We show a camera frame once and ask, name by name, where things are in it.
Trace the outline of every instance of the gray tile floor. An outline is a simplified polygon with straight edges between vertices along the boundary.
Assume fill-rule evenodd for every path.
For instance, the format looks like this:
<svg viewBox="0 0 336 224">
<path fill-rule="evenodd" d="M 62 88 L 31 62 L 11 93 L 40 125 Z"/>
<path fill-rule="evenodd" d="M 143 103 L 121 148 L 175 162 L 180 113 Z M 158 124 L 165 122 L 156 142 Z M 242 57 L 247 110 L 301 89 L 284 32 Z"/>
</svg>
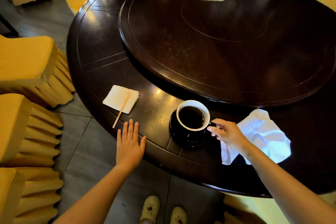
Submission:
<svg viewBox="0 0 336 224">
<path fill-rule="evenodd" d="M 0 13 L 21 36 L 48 35 L 65 51 L 69 26 L 74 18 L 65 0 L 53 0 L 15 8 L 7 0 L 0 0 Z M 80 98 L 57 108 L 64 129 L 59 146 L 60 154 L 54 168 L 64 180 L 59 214 L 65 212 L 114 166 L 116 140 L 91 116 Z M 105 223 L 139 223 L 146 197 L 157 195 L 161 206 L 157 223 L 169 223 L 176 205 L 188 214 L 188 223 L 214 223 L 223 214 L 223 194 L 201 187 L 142 161 L 128 177 Z"/>
</svg>

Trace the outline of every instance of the coffee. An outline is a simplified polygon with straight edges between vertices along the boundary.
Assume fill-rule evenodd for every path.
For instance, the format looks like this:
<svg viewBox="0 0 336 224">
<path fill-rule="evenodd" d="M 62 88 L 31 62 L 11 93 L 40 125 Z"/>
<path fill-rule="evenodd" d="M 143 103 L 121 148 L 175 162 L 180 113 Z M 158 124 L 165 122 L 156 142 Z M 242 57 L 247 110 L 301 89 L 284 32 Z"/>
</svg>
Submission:
<svg viewBox="0 0 336 224">
<path fill-rule="evenodd" d="M 178 117 L 180 121 L 188 128 L 198 129 L 204 124 L 203 113 L 196 107 L 186 106 L 183 107 L 179 113 Z"/>
</svg>

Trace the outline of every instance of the foot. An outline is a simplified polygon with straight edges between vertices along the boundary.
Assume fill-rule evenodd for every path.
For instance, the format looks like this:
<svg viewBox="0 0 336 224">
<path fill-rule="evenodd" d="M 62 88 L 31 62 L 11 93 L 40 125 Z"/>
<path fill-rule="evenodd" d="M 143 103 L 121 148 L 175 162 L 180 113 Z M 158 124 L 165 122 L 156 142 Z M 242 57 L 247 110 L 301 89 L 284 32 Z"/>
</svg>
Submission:
<svg viewBox="0 0 336 224">
<path fill-rule="evenodd" d="M 159 208 L 160 208 L 160 200 L 158 197 L 156 196 L 147 197 L 145 203 L 143 204 L 140 224 L 142 224 L 144 220 L 151 220 L 153 224 L 155 224 Z"/>
<path fill-rule="evenodd" d="M 173 209 L 170 217 L 170 224 L 187 224 L 187 214 L 179 206 Z"/>
</svg>

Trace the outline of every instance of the wooden stir stick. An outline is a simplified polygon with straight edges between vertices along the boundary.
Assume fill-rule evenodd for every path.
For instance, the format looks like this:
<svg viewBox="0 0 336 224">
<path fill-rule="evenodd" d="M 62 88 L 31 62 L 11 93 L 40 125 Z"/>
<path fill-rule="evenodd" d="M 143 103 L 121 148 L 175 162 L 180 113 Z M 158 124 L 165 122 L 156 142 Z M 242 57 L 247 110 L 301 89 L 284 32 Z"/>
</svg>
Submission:
<svg viewBox="0 0 336 224">
<path fill-rule="evenodd" d="M 116 118 L 116 120 L 115 120 L 112 128 L 114 128 L 116 126 L 117 121 L 119 120 L 119 117 L 120 117 L 121 113 L 123 112 L 124 107 L 125 107 L 125 105 L 126 105 L 126 103 L 127 103 L 127 101 L 128 101 L 128 99 L 129 99 L 130 96 L 131 96 L 131 93 L 128 93 L 128 96 L 127 96 L 127 98 L 126 98 L 126 100 L 125 100 L 125 102 L 123 104 L 123 107 L 121 107 L 120 112 L 119 112 L 119 114 L 118 114 L 118 116 L 117 116 L 117 118 Z"/>
</svg>

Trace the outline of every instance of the napkin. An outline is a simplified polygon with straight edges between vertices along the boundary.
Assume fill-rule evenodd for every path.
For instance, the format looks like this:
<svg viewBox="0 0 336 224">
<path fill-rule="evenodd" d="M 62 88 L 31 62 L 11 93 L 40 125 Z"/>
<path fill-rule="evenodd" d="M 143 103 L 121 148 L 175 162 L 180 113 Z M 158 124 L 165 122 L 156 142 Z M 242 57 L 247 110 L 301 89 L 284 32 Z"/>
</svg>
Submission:
<svg viewBox="0 0 336 224">
<path fill-rule="evenodd" d="M 246 138 L 275 163 L 279 163 L 291 155 L 291 141 L 270 119 L 267 111 L 255 109 L 237 125 Z M 221 141 L 220 145 L 222 163 L 230 165 L 239 153 L 228 147 L 224 141 Z M 246 158 L 245 161 L 248 165 L 251 164 Z"/>
<path fill-rule="evenodd" d="M 139 99 L 139 91 L 131 90 L 118 85 L 113 85 L 107 97 L 104 99 L 103 104 L 120 111 L 126 101 L 128 93 L 130 94 L 130 96 L 124 107 L 123 112 L 129 114 L 136 101 Z"/>
</svg>

